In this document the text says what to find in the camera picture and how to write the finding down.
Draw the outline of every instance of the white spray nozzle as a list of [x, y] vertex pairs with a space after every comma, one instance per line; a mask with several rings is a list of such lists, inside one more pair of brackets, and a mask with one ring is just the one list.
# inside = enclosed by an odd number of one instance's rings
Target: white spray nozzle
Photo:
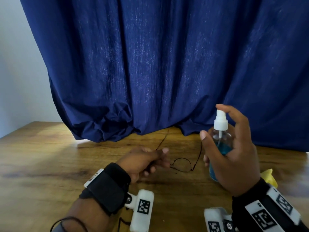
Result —
[[214, 129], [218, 131], [227, 130], [227, 119], [224, 111], [217, 110], [217, 116], [216, 119], [214, 120]]

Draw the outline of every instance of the blue liquid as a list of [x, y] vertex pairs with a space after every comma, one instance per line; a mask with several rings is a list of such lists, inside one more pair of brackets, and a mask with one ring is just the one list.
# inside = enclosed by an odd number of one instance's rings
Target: blue liquid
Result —
[[[218, 147], [221, 154], [224, 155], [224, 156], [232, 150], [232, 148], [225, 143], [220, 143], [219, 146], [218, 146], [218, 141], [216, 141], [215, 144]], [[214, 169], [211, 166], [211, 163], [209, 164], [209, 175], [210, 175], [211, 179], [218, 182], [218, 180], [216, 179], [216, 175], [214, 174]]]

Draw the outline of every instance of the fingernail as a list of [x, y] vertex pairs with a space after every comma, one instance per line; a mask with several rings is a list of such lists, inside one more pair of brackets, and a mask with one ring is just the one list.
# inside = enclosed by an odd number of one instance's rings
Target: fingernail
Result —
[[206, 131], [202, 130], [202, 131], [200, 132], [200, 138], [201, 138], [201, 140], [204, 140], [205, 137], [206, 137]]
[[170, 149], [168, 149], [168, 148], [163, 148], [163, 149], [162, 149], [162, 151], [163, 151], [164, 154], [168, 153], [169, 150], [170, 150]]

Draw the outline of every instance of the qr-like marker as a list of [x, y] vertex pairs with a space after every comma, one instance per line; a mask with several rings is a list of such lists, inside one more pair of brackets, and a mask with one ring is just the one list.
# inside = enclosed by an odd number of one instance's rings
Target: qr-like marker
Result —
[[278, 195], [276, 202], [280, 205], [280, 207], [287, 212], [287, 214], [291, 215], [291, 212], [293, 210], [292, 205], [282, 196]]
[[209, 232], [221, 232], [219, 222], [208, 222]]
[[149, 207], [150, 207], [150, 202], [147, 200], [140, 199], [137, 212], [138, 213], [143, 213], [143, 214], [148, 214], [149, 213]]
[[268, 214], [265, 209], [253, 213], [252, 216], [263, 230], [267, 230], [277, 225], [277, 223], [273, 220], [273, 218]]

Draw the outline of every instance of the eyeglasses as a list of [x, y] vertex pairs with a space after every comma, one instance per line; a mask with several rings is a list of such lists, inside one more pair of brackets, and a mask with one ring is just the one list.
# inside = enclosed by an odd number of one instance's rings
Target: eyeglasses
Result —
[[[167, 131], [165, 137], [163, 138], [163, 140], [158, 145], [157, 149], [161, 146], [163, 141], [166, 139], [167, 135], [168, 135], [168, 131]], [[172, 169], [175, 169], [175, 170], [177, 170], [179, 172], [183, 172], [183, 173], [188, 173], [190, 171], [194, 171], [195, 166], [196, 166], [196, 164], [197, 164], [201, 154], [202, 154], [202, 142], [201, 142], [201, 147], [200, 147], [200, 153], [199, 153], [198, 158], [197, 158], [197, 160], [196, 160], [196, 162], [195, 162], [193, 167], [192, 167], [192, 164], [191, 164], [190, 160], [188, 160], [187, 158], [184, 158], [184, 157], [175, 159], [173, 161], [173, 163], [170, 165], [170, 167]]]

